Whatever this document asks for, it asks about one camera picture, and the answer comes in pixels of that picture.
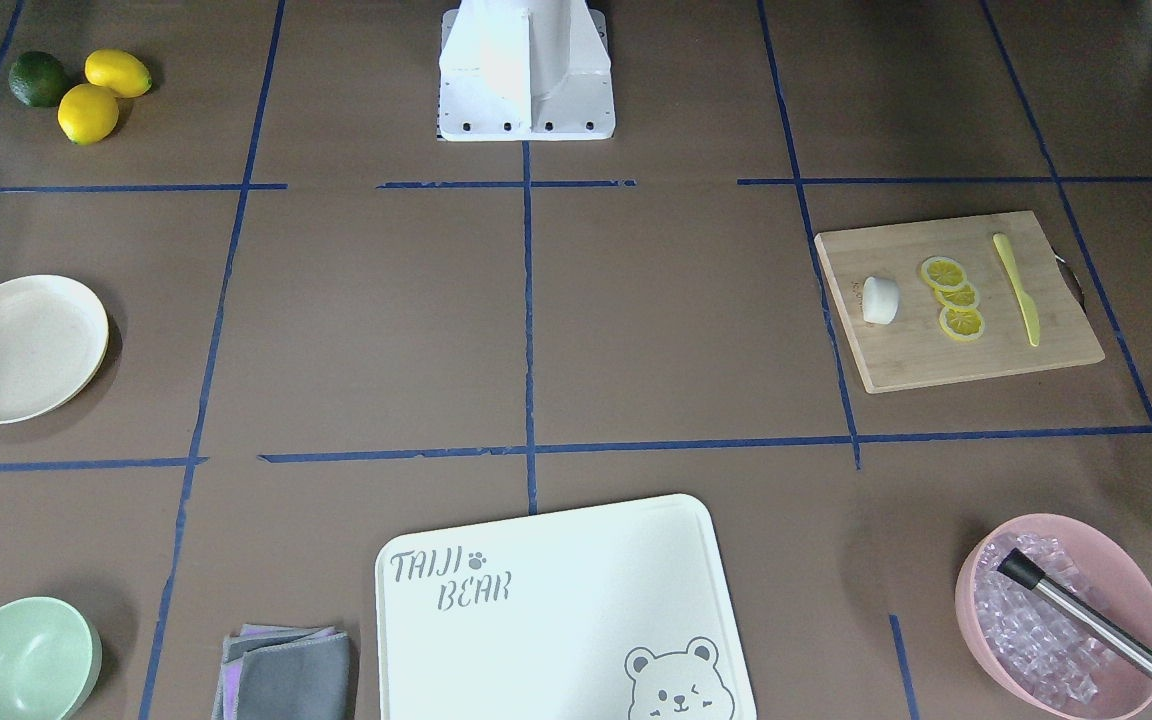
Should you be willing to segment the white steamed bun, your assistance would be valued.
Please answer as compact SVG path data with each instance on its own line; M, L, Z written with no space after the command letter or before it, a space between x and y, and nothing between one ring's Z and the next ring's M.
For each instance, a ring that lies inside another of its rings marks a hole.
M899 283L890 278L869 275L861 286L861 318L872 325L895 320L901 304Z

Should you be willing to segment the cream round plate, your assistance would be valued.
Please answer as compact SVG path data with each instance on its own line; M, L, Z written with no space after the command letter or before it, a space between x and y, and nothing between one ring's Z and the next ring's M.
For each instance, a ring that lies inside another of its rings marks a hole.
M50 274L0 283L0 425L76 397L108 346L108 313L86 285Z

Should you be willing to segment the white bear tray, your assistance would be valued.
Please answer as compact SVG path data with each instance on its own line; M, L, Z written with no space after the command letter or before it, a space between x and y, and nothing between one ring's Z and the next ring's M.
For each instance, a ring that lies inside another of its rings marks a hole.
M666 495L397 536L384 719L755 719L717 529Z

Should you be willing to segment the lemon slice top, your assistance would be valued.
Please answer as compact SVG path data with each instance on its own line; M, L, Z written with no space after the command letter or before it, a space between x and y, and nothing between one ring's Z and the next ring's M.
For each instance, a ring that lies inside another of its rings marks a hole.
M919 275L929 287L938 291L955 291L968 281L964 266L947 256L932 256L920 264Z

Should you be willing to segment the lemon slice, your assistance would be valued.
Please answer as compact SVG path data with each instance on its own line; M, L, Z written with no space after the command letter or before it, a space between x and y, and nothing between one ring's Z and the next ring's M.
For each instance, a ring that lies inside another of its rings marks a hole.
M920 264L919 275L929 287L938 291L955 291L968 281L964 266L947 256L932 256Z
M942 306L956 313L970 313L979 306L977 288L970 281L955 288L935 288L934 297Z
M958 342L970 342L979 340L986 332L986 320L983 314L975 309L956 309L956 306L941 306L938 314L940 329L947 338Z

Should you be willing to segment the lemon slice bottom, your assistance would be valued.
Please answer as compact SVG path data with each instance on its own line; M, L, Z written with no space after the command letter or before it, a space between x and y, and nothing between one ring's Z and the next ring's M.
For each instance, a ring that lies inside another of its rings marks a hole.
M975 309L956 309L956 306L941 306L938 314L940 329L947 338L958 342L970 342L979 340L986 332L986 320L983 314Z

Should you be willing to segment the yellow plastic knife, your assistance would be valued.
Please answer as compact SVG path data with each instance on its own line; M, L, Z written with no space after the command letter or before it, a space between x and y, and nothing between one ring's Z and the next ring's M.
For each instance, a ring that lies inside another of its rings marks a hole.
M1011 249L1011 240L1005 233L993 233L992 243L995 247L998 260L1005 266L1007 281L1011 286L1011 295L1018 302L1021 323L1023 323L1025 328L1026 341L1029 346L1038 347L1041 344L1043 338L1041 319L1039 319L1036 300L1030 296L1024 286L1023 278L1021 278L1020 264L1016 260L1014 249Z

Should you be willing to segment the yellow lemon upper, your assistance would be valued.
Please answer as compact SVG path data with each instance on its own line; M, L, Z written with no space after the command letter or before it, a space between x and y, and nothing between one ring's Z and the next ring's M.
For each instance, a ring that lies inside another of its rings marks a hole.
M108 88L116 97L134 99L147 94L154 78L141 59L123 50L103 47L84 60L84 78L91 85Z

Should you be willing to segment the yellow lemon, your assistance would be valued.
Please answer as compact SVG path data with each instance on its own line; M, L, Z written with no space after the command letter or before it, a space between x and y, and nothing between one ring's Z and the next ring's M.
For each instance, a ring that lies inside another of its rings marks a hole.
M91 85L108 88L116 97L134 99L147 94L154 78L141 59L123 50L103 47L84 60L84 78Z
M58 124L74 145L104 141L119 120L116 94L109 88L82 83L69 88L58 106Z

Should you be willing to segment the yellow lemon lower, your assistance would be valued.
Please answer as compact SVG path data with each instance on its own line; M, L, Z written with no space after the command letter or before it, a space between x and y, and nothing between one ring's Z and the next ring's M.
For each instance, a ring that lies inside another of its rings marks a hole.
M58 124L74 145L104 141L119 120L116 94L109 88L82 83L69 88L58 106Z

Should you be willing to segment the pink bowl with ice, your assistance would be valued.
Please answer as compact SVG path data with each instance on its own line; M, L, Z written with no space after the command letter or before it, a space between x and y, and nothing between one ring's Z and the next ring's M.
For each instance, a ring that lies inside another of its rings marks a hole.
M1139 719L1152 679L1085 624L1152 651L1152 583L1114 539L1047 511L1007 520L960 562L958 632L975 662L1047 719Z

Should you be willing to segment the metal scoop black tip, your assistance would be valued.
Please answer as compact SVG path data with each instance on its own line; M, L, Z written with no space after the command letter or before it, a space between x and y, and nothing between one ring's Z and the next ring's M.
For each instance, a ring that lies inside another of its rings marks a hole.
M1059 584L1055 579L1049 579L1048 575L1039 568L1033 560L1030 560L1020 550L1011 550L1000 564L996 564L996 573L1005 575L1011 582L1018 583L1030 593L1037 594L1044 601L1056 607L1062 615L1069 617L1073 623L1083 626L1089 634L1117 655L1123 657L1142 674L1152 680L1152 647L1139 642L1132 634L1126 632L1120 626L1093 609L1087 602L1079 600L1069 589Z

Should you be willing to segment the green lime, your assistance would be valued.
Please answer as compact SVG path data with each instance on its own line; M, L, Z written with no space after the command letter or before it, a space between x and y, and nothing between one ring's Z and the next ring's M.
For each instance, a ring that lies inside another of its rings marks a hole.
M8 88L28 108L56 108L71 83L65 65L54 55L26 51L13 61Z

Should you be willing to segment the green bowl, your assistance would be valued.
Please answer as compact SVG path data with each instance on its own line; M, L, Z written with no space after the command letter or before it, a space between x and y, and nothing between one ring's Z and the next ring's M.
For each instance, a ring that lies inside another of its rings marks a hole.
M103 643L86 616L54 597L0 607L0 719L71 719L103 667Z

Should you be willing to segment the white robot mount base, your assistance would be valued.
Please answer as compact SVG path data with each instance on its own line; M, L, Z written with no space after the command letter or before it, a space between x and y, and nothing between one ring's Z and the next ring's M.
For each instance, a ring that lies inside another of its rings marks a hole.
M585 1L462 1L444 13L435 135L449 142L607 141L607 22Z

